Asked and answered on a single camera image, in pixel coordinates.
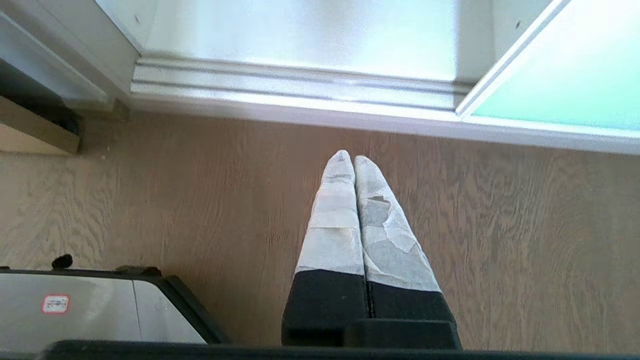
wood grain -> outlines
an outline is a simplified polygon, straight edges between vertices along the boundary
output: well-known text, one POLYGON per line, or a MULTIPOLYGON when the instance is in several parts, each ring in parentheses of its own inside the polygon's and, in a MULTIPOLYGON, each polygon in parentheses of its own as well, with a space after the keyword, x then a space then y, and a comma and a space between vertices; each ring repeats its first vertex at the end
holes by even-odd
POLYGON ((230 337, 279 343, 310 206, 338 149, 375 161, 465 348, 638 352, 640 158, 138 113, 81 156, 0 156, 0 263, 155 265, 230 337))

wooden floor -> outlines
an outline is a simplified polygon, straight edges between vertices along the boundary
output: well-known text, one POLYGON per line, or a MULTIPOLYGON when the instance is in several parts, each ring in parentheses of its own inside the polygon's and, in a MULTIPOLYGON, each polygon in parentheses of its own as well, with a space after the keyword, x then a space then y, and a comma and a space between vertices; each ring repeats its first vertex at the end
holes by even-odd
POLYGON ((326 160, 386 175, 465 348, 640 352, 640 158, 137 114, 83 155, 0 154, 0 265, 155 265, 230 337, 279 344, 326 160))

sticker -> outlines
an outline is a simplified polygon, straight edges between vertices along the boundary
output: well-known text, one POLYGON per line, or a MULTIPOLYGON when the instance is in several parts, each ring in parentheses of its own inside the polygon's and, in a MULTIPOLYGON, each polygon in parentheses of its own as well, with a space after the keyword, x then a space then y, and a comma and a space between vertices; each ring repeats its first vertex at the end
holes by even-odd
POLYGON ((42 312, 45 314, 64 314, 69 307, 69 297, 60 294, 51 294, 42 301, 42 312))

wooden board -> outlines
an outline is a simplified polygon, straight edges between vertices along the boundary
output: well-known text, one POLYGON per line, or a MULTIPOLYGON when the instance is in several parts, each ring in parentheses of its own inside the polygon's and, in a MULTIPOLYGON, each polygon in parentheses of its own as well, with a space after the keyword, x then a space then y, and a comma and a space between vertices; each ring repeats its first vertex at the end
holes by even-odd
POLYGON ((0 151, 70 155, 80 137, 0 96, 0 151))
POLYGON ((237 343, 277 345, 326 160, 386 175, 465 348, 640 352, 640 158, 153 113, 82 156, 0 154, 0 263, 155 265, 237 343))

frosted glass panel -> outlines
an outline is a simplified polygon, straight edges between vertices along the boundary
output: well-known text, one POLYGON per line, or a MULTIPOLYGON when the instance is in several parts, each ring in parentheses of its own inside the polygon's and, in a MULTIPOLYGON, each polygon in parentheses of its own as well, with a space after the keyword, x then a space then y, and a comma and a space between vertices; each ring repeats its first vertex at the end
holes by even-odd
POLYGON ((474 115, 640 130, 640 1, 573 0, 474 115))

